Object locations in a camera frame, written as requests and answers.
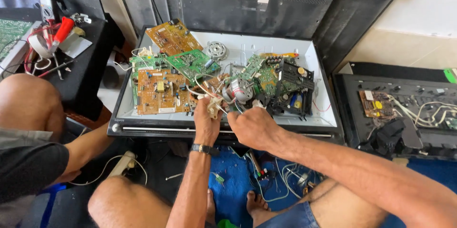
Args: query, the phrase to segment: hand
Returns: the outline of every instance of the hand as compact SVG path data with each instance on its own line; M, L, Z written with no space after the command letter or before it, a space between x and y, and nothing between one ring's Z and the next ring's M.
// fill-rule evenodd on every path
M286 130L278 126L264 108L254 107L243 114L231 112L227 119L241 144L265 151L282 144Z
M218 118L214 120L208 114L209 97L198 100L197 108L194 111L195 122L195 143L213 146L219 135L222 111L219 110Z

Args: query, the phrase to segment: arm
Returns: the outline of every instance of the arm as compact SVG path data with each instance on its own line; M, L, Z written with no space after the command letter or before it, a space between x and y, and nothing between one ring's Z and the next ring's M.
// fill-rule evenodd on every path
M107 130L108 123L92 132L79 136L71 143L65 144L69 152L69 158L67 168L61 178L78 173L79 169L87 162L105 151L113 141L113 138L106 135Z
M457 224L457 195L407 167L288 132L262 108L249 109L242 115L229 113L228 121L240 143L321 172L408 226Z
M218 119L209 117L209 99L198 101L194 113L196 135L194 143L213 146L219 134L222 112ZM192 151L189 154L178 196L168 218L167 228L203 227L207 211L207 193L211 156Z

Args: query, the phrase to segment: bare foot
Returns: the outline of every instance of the bare foot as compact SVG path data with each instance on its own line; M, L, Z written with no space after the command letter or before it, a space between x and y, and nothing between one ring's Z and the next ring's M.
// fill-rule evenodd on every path
M214 204L213 191L208 189L208 204L206 209L206 221L216 225L216 205Z
M246 209L254 220L252 224L253 227L257 227L266 220L277 215L277 213L271 212L271 208L268 207L268 203L263 200L260 194L258 194L256 198L254 191L250 190L247 197L248 203L246 204Z

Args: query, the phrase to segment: watch strap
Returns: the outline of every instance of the watch strap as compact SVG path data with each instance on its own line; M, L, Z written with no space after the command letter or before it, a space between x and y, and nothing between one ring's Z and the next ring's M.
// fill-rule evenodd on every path
M202 152L211 156L219 155L218 149L202 144L192 144L191 151Z

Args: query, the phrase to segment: extension cord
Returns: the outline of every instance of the extension cord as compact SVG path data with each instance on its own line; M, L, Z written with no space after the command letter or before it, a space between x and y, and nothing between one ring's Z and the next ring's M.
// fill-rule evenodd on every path
M131 151L126 151L108 177L122 175L125 169L129 170L130 168L135 167L134 159L136 159L135 154Z

